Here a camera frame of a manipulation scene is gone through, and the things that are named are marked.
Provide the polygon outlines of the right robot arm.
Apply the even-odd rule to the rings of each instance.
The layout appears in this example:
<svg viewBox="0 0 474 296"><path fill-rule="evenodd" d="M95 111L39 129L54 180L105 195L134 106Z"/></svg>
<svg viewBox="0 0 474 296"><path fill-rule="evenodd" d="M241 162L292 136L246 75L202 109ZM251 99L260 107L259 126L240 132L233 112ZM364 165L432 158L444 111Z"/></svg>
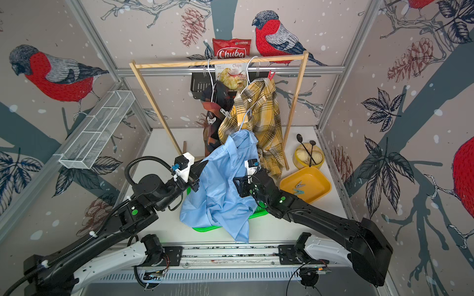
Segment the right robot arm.
<svg viewBox="0 0 474 296"><path fill-rule="evenodd" d="M346 258L361 278L384 285L393 248L372 220L357 222L314 207L279 189L264 169L233 182L240 197L253 197L275 218L304 225L337 242L348 251Z"/></svg>

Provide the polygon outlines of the light blue long-sleeve shirt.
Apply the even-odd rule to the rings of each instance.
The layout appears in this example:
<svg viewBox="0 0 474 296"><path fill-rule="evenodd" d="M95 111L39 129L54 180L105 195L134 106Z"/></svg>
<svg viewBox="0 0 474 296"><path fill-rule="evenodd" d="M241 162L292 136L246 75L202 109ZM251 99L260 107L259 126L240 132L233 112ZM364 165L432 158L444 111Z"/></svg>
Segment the light blue long-sleeve shirt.
<svg viewBox="0 0 474 296"><path fill-rule="evenodd" d="M198 191L182 203L182 223L191 228L221 226L235 241L249 242L248 220L257 203L252 197L240 197L233 179L247 175L245 161L259 158L257 143L253 132L242 129L205 158Z"/></svg>

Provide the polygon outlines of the white wire hanger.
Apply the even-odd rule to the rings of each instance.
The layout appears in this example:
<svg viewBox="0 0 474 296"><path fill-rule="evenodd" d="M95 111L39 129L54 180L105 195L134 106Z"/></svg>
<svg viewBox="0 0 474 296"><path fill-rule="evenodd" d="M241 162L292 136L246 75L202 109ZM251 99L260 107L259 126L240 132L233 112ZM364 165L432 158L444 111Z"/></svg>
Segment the white wire hanger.
<svg viewBox="0 0 474 296"><path fill-rule="evenodd" d="M237 128L238 131L247 130L251 119L252 111L249 109L246 112L243 110L237 112Z"/></svg>

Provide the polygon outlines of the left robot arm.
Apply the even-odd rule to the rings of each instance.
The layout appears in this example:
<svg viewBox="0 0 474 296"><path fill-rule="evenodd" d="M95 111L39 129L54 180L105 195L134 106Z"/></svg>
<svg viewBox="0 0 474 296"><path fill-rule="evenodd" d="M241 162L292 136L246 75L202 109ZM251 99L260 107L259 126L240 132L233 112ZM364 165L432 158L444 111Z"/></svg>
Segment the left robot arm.
<svg viewBox="0 0 474 296"><path fill-rule="evenodd" d="M171 179L163 182L158 175L149 174L134 182L130 170L144 161L161 164L172 175ZM103 252L137 236L158 220L158 213L169 209L187 189L197 191L199 177L206 165L207 161L195 161L189 153L178 156L173 165L154 156L132 160L124 171L125 179L132 186L131 198L116 205L98 228L76 242L51 255L32 255L26 259L23 277L13 283L5 295L11 295L24 285L26 296L71 296L96 278L123 267L160 263L164 249L155 235L146 235L118 251L119 259L113 260L112 254L103 255Z"/></svg>

